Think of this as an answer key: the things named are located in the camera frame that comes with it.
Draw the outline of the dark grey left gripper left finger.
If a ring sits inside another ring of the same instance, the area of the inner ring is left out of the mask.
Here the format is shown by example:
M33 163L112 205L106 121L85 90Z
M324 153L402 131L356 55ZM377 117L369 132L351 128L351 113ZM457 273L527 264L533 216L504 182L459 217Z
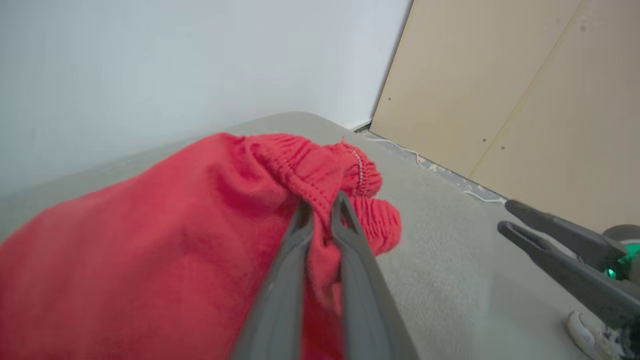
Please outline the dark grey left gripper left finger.
M231 360L301 358L306 262L313 235L313 210L300 200L234 342Z

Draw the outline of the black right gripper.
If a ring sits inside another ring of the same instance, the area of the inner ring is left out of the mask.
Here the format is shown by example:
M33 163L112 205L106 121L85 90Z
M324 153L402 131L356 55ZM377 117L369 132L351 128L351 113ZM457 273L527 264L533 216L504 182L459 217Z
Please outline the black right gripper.
M498 232L542 271L611 328L639 326L640 226L619 224L599 234L518 200L506 200L505 209L583 261L515 223L499 222ZM596 269L606 270L602 273Z

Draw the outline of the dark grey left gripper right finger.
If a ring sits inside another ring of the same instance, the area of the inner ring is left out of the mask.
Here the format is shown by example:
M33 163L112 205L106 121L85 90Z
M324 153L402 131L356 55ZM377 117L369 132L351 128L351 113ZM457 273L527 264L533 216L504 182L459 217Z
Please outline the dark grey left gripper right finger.
M347 194L331 208L332 242L340 251L343 353L348 360L418 360L394 297Z

